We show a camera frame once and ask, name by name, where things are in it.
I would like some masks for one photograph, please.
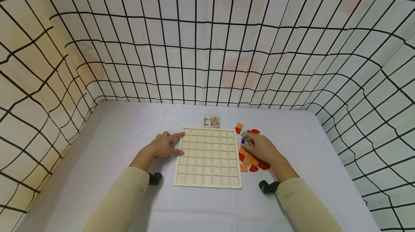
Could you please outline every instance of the white table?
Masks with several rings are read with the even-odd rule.
[[[274,142],[338,220],[345,232],[379,231],[317,118],[306,111],[109,101],[99,104],[39,195],[18,231],[79,232],[99,200],[140,148],[157,133],[202,126],[220,114],[222,128],[256,128]],[[175,158],[158,159],[130,231],[293,231],[276,196],[261,180],[271,170],[242,173],[242,189],[173,186]]]

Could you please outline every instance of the grid-patterned curtain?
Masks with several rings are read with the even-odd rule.
[[[0,230],[105,100],[308,110],[380,229],[414,230],[414,11],[415,0],[0,0]]]

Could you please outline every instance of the finger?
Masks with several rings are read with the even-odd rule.
[[[253,154],[254,154],[254,152],[252,152],[252,151],[254,151],[254,150],[255,150],[255,148],[254,148],[253,146],[250,146],[250,145],[248,145],[248,144],[241,144],[241,147],[242,147],[243,149],[245,149],[246,151],[249,151],[249,152],[251,152],[251,153],[253,153]]]
[[[182,156],[184,155],[184,151],[177,149],[177,148],[172,148],[171,149],[171,154],[174,156]]]
[[[254,133],[246,133],[246,134],[242,137],[242,139],[247,139],[247,138],[249,137],[250,139],[255,140],[256,136],[257,136],[257,134],[254,134]]]
[[[169,140],[170,140],[170,142],[172,142],[173,140],[175,140],[175,139],[177,139],[179,137],[182,137],[183,135],[184,135],[184,132],[171,134],[169,136]]]

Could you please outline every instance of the white fabric wall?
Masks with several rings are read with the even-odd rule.
[[[39,2],[44,10],[28,8]],[[13,82],[15,76],[5,70],[18,63],[0,59],[3,94],[35,94],[30,100],[20,101],[18,95],[0,99],[5,112],[0,133],[7,138],[0,141],[2,152],[17,148],[28,156],[33,135],[14,141],[9,133],[22,133],[27,127],[21,122],[33,120],[39,122],[33,125],[37,133],[49,136],[41,128],[43,115],[53,120],[66,147],[104,100],[309,110],[320,120],[379,227],[415,227],[415,0],[0,4],[2,29],[13,28],[16,35],[11,39],[10,32],[2,32],[3,58],[16,57],[15,50],[25,52],[27,61],[19,61],[23,70],[16,78],[33,87],[43,84],[49,92],[46,99],[33,98],[41,91]],[[25,46],[45,34],[56,47]],[[55,73],[53,81],[46,77]],[[11,114],[12,106],[19,118]],[[44,114],[31,115],[36,108]],[[54,139],[48,141],[40,147],[56,147]],[[19,186],[27,187],[22,185],[24,175],[16,177],[14,171],[33,171],[28,161],[17,160],[11,153],[1,158],[0,164],[9,167],[0,172],[8,183],[7,193],[0,193],[0,227],[4,216],[20,217],[32,200],[16,196]],[[40,190],[30,187],[31,195]],[[11,204],[17,198],[24,204]]]

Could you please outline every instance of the sleeve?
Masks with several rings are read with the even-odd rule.
[[[126,232],[132,216],[146,192],[150,175],[127,167],[99,202],[87,221],[84,232]]]
[[[298,232],[343,232],[336,219],[302,178],[281,183],[276,191]]]

